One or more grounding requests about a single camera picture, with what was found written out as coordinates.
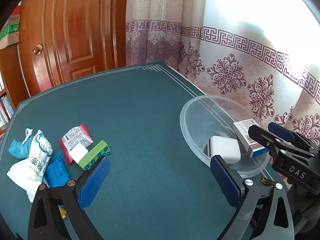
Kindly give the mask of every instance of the green box with blue circles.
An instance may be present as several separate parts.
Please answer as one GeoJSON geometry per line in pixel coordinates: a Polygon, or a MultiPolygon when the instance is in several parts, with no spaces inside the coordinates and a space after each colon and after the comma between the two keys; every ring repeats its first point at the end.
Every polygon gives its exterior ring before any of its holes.
{"type": "Polygon", "coordinates": [[[100,156],[109,156],[110,154],[111,151],[108,144],[102,140],[79,161],[78,165],[82,169],[88,170],[100,156]]]}

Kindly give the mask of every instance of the white curtain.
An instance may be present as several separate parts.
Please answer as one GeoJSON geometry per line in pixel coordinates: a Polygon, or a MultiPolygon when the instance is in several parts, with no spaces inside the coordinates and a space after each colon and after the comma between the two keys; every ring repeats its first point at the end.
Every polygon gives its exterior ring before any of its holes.
{"type": "Polygon", "coordinates": [[[320,140],[320,27],[302,0],[127,0],[127,65],[162,60],[266,128],[320,140]]]}

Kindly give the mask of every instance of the silver bolt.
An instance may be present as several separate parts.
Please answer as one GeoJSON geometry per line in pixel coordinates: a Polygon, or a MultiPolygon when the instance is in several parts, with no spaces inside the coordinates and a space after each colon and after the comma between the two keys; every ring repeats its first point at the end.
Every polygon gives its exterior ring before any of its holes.
{"type": "Polygon", "coordinates": [[[247,184],[248,186],[252,186],[253,185],[253,181],[251,179],[246,179],[244,181],[245,184],[247,184]]]}
{"type": "Polygon", "coordinates": [[[40,184],[40,186],[38,187],[39,190],[44,190],[45,189],[45,184],[40,184]]]}
{"type": "Polygon", "coordinates": [[[71,179],[71,180],[69,180],[69,181],[67,182],[67,185],[68,185],[69,187],[74,186],[74,184],[76,184],[76,181],[75,181],[74,179],[71,179]]]}
{"type": "Polygon", "coordinates": [[[282,189],[282,185],[280,183],[276,183],[276,188],[282,189]]]}

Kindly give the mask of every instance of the green tablecloth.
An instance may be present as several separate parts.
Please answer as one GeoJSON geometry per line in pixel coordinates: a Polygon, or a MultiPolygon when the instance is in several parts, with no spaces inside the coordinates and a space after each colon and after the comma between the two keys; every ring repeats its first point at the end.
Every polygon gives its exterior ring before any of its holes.
{"type": "MultiPolygon", "coordinates": [[[[152,63],[100,72],[22,102],[0,151],[0,213],[9,228],[27,239],[31,209],[25,190],[6,175],[19,161],[8,152],[12,140],[22,141],[26,128],[42,129],[58,152],[59,138],[84,123],[93,145],[104,140],[112,151],[110,174],[85,209],[102,237],[216,239],[235,209],[188,147],[179,124],[184,104],[199,95],[175,70],[152,63]]],[[[82,172],[74,162],[68,169],[75,179],[82,172]]],[[[264,174],[281,181],[270,167],[264,174]]]]}

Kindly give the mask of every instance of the plastic bowl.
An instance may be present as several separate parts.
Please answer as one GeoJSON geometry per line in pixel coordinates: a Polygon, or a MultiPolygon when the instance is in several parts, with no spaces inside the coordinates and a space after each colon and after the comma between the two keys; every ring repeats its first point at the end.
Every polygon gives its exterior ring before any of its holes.
{"type": "MultiPolygon", "coordinates": [[[[199,96],[189,100],[181,110],[180,126],[182,134],[191,150],[210,167],[210,157],[207,156],[207,144],[211,136],[218,135],[235,138],[233,122],[253,118],[253,113],[236,101],[220,96],[199,96]]],[[[252,177],[260,173],[268,164],[268,153],[250,158],[239,141],[241,159],[230,167],[242,178],[252,177]]]]}

